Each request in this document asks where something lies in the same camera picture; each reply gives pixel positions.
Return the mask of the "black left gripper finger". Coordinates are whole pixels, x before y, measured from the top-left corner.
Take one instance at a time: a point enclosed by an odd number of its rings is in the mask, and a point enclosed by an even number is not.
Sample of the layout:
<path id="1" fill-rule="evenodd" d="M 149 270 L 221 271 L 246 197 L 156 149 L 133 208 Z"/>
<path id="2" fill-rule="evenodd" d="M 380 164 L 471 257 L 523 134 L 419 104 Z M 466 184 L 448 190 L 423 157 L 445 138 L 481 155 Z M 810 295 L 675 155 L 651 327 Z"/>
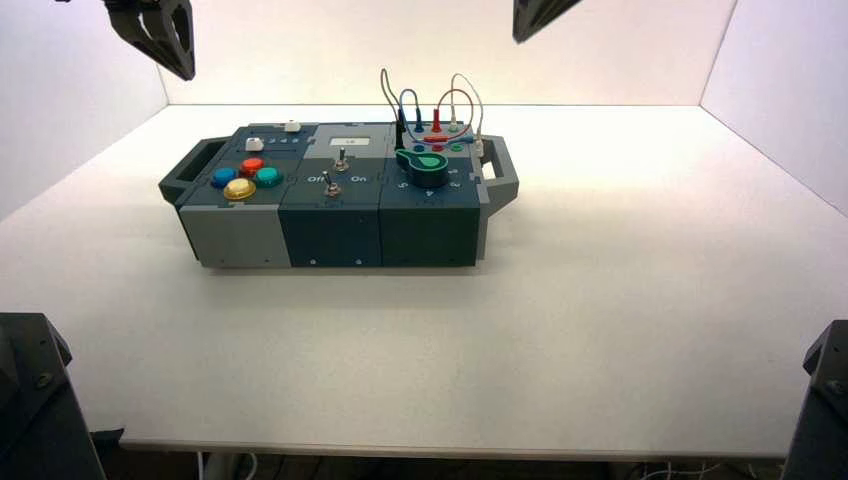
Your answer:
<path id="1" fill-rule="evenodd" d="M 143 24 L 157 62 L 185 81 L 195 77 L 193 11 L 188 0 L 142 1 Z"/>
<path id="2" fill-rule="evenodd" d="M 105 0 L 104 5 L 110 24 L 117 35 L 147 57 L 155 57 L 156 52 L 150 48 L 151 39 L 141 19 L 142 2 Z"/>

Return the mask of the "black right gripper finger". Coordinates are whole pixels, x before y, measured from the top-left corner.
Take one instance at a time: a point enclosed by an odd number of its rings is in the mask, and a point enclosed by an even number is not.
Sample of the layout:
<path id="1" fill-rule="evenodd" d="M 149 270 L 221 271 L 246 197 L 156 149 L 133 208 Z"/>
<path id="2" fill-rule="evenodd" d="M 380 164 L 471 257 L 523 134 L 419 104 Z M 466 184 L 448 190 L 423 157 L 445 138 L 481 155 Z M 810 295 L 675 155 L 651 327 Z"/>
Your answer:
<path id="1" fill-rule="evenodd" d="M 513 40 L 527 41 L 579 3 L 580 0 L 514 0 Z"/>

